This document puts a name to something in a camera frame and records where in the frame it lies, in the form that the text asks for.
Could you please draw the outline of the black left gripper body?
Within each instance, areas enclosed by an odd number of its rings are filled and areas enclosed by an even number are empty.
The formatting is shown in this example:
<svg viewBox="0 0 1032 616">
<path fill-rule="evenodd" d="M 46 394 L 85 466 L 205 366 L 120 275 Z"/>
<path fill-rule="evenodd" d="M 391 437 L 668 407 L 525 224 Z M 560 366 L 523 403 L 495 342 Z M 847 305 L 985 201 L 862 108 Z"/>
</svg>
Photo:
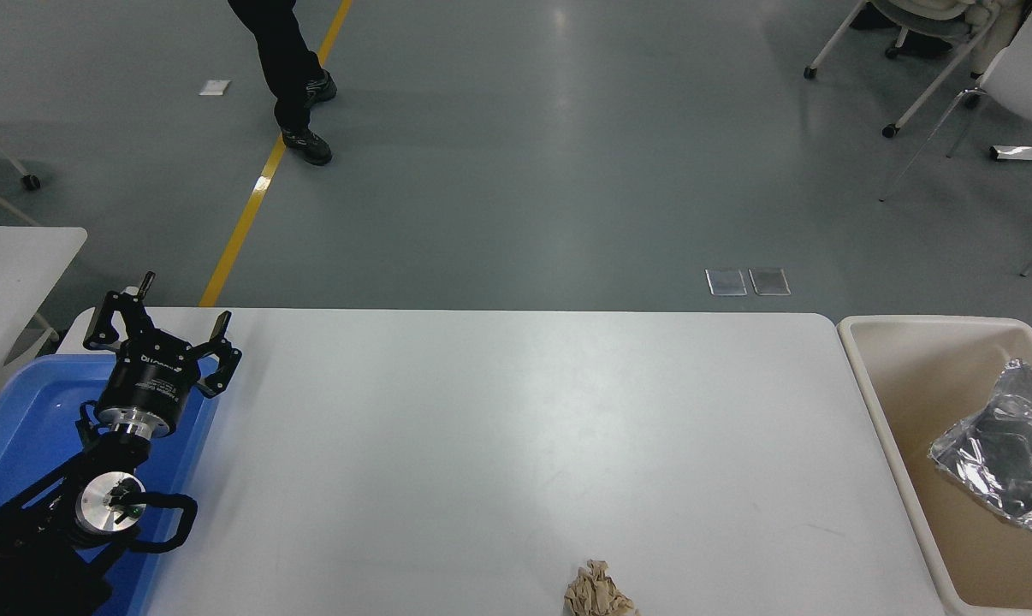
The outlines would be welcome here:
<svg viewBox="0 0 1032 616">
<path fill-rule="evenodd" d="M 192 344 L 173 336 L 125 341 L 116 367 L 98 398 L 98 418 L 114 420 L 124 409 L 144 411 L 160 420 L 178 420 L 199 378 Z"/>
</svg>

